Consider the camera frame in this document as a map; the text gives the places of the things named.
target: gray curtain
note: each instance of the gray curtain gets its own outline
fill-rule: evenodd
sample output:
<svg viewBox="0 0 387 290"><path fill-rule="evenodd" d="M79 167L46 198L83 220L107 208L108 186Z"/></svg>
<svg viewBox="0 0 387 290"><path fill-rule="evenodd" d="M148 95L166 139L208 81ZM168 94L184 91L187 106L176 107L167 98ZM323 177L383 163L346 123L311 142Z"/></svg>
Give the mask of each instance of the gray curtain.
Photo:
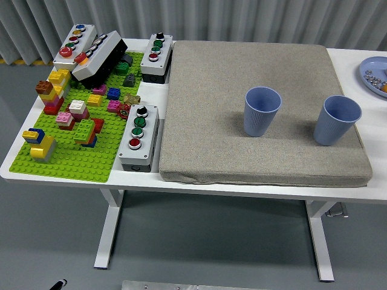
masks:
<svg viewBox="0 0 387 290"><path fill-rule="evenodd" d="M148 39L320 44L387 49L387 0L4 0L0 55L48 63L74 24Z"/></svg>

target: gray floor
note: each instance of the gray floor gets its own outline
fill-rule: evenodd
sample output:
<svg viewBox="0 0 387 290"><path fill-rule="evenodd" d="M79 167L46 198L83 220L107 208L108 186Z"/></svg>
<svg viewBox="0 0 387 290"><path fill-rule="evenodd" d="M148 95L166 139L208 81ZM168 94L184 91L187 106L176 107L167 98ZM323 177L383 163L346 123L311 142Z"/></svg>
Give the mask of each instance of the gray floor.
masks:
<svg viewBox="0 0 387 290"><path fill-rule="evenodd" d="M0 162L47 66L0 65ZM299 201L126 193L109 269L93 268L107 202L98 190L0 179L0 289L121 289L123 280L261 289L385 289L387 206L324 217L336 281L318 279Z"/></svg>

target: plate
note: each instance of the plate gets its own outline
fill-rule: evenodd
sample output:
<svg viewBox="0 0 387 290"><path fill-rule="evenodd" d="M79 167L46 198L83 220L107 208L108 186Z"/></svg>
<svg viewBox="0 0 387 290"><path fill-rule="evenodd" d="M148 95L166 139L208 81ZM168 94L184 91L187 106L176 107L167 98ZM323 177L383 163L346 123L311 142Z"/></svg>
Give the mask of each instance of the plate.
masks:
<svg viewBox="0 0 387 290"><path fill-rule="evenodd" d="M374 56L370 57L368 59L363 60L363 62L360 64L359 73L360 78L362 79L363 83L375 92L378 95L381 95L382 97L387 98L387 93L375 88L372 84L370 84L369 81L364 77L367 73L366 71L370 70L372 73L371 76L374 76L376 79L380 79L383 82L387 82L387 57L382 56Z"/></svg>

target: cup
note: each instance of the cup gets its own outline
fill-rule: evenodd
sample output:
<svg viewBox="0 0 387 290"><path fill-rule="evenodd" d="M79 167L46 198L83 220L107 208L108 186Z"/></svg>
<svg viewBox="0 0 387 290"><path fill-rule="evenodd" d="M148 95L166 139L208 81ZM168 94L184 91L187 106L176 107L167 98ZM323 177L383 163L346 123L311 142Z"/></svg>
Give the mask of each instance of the cup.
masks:
<svg viewBox="0 0 387 290"><path fill-rule="evenodd" d="M362 109L352 99L333 95L324 101L313 137L323 146L332 146L362 116Z"/></svg>
<svg viewBox="0 0 387 290"><path fill-rule="evenodd" d="M266 86L249 89L244 105L246 134L252 137L264 135L281 105L281 96L274 89Z"/></svg>

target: table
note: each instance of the table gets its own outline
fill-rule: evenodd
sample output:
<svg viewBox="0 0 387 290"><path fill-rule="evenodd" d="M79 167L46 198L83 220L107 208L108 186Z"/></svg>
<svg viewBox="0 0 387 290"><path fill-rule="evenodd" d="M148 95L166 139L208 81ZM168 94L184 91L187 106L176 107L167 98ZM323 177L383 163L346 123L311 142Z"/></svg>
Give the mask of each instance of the table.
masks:
<svg viewBox="0 0 387 290"><path fill-rule="evenodd" d="M125 39L129 51L144 52L148 40ZM13 160L24 143L22 132L32 127L43 110L38 97L22 125L0 168L0 175L9 182L56 185L64 187L88 187L100 189L108 201L108 212L97 252L95 268L107 269L114 233L120 214L124 190L189 193L202 195L244 196L252 198L298 199L305 201L311 236L321 281L333 281L327 243L321 216L337 202L362 202L387 204L387 100L370 91L361 81L358 67L362 60L372 56L385 56L387 52L328 49L329 55L342 85L344 94L362 107L363 116L357 122L365 149L373 169L373 177L367 187L361 188L315 188L269 185L211 184L192 185L165 182L158 173L158 159L165 118L168 84L141 83L138 95L144 105L157 105L160 113L160 129L151 173L125 172L116 157L109 180L106 183L25 175L9 172Z"/></svg>

